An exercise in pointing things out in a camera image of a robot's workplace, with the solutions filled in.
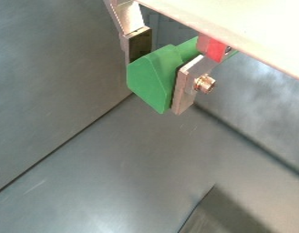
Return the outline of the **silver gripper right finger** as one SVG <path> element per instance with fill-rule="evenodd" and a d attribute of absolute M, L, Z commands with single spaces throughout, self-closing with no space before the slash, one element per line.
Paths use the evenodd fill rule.
<path fill-rule="evenodd" d="M 193 104 L 197 92 L 208 94 L 215 87 L 211 70 L 232 55 L 232 48 L 207 35 L 199 34 L 199 55 L 188 60 L 176 73 L 171 111 L 180 115 Z"/>

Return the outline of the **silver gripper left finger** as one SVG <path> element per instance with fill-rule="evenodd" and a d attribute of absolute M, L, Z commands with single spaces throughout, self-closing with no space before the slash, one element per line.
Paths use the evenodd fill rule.
<path fill-rule="evenodd" d="M 102 0 L 113 19 L 125 63 L 152 51 L 152 29 L 144 24 L 143 12 L 135 0 Z"/>

